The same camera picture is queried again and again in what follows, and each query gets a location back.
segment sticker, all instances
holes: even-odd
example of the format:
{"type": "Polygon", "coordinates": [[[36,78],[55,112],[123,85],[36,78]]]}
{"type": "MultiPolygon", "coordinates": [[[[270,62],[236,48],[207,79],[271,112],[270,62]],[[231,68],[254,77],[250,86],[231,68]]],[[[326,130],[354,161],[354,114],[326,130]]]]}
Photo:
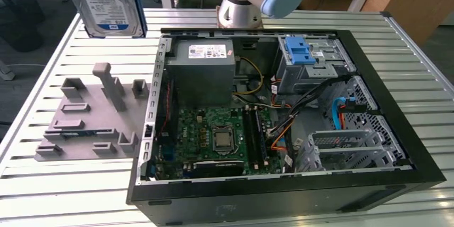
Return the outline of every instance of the sticker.
{"type": "Polygon", "coordinates": [[[125,7],[119,0],[85,0],[96,24],[107,30],[128,28],[125,7]]]}
{"type": "Polygon", "coordinates": [[[61,133],[60,135],[63,135],[63,136],[79,136],[79,133],[68,132],[68,133],[61,133]]]}
{"type": "Polygon", "coordinates": [[[292,165],[292,159],[290,158],[288,154],[286,155],[286,158],[283,159],[286,161],[286,163],[288,164],[288,166],[292,165]]]}
{"type": "Polygon", "coordinates": [[[278,86],[271,85],[271,93],[278,94],[278,86]]]}
{"type": "Polygon", "coordinates": [[[312,57],[324,57],[322,52],[312,52],[312,57]]]}
{"type": "Polygon", "coordinates": [[[303,140],[300,138],[295,139],[292,145],[294,146],[300,146],[303,144],[303,140]]]}
{"type": "Polygon", "coordinates": [[[190,58],[227,58],[226,45],[191,45],[190,58]]]}

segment white slatted table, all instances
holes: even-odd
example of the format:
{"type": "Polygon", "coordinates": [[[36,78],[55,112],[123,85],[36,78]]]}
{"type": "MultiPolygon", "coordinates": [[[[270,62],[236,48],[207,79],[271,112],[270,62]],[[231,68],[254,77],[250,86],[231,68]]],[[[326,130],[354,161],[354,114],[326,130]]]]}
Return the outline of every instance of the white slatted table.
{"type": "MultiPolygon", "coordinates": [[[[131,159],[36,162],[35,148],[65,77],[99,84],[96,62],[112,64],[121,83],[151,81],[160,28],[214,28],[214,10],[145,10],[144,39],[88,39],[76,16],[0,145],[0,222],[8,226],[152,226],[125,205],[131,159]]],[[[387,85],[447,181],[367,212],[244,223],[248,226],[454,226],[454,89],[392,19],[378,13],[295,12],[263,19],[266,28],[346,29],[387,85]]]]}

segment red cable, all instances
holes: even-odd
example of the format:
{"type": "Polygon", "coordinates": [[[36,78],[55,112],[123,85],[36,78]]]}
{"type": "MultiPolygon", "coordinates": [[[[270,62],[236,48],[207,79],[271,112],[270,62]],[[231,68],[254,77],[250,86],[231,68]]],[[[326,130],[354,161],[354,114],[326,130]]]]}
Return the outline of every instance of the red cable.
{"type": "Polygon", "coordinates": [[[165,128],[165,124],[167,124],[167,120],[168,120],[168,97],[171,95],[171,82],[167,83],[167,97],[165,97],[165,120],[164,120],[164,124],[163,124],[163,127],[161,127],[161,130],[159,132],[159,136],[161,135],[163,131],[164,131],[164,128],[165,128]]]}

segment floor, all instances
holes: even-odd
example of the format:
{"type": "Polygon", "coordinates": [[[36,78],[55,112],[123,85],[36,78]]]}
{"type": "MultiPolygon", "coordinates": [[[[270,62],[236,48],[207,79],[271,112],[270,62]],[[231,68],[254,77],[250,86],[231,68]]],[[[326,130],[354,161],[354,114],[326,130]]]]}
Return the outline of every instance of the floor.
{"type": "MultiPolygon", "coordinates": [[[[187,5],[192,6],[192,3],[198,1],[180,0],[180,3],[184,2],[184,7],[190,7],[187,5]]],[[[161,7],[156,0],[141,0],[141,2],[144,7],[161,7]]],[[[206,0],[207,7],[215,6],[215,2],[218,0],[206,0]]],[[[63,2],[63,0],[39,0],[39,3],[47,16],[47,20],[39,25],[44,44],[29,53],[19,53],[0,39],[0,58],[7,65],[24,63],[45,65],[72,21],[76,9],[71,2],[63,2]]],[[[454,26],[441,26],[423,46],[425,53],[451,82],[454,82],[454,61],[451,60],[454,56],[453,38],[454,26]]],[[[15,80],[0,80],[0,121],[3,122],[13,121],[33,88],[43,66],[11,66],[11,69],[16,74],[15,80]]],[[[7,130],[8,126],[0,125],[0,140],[7,130]]]]}

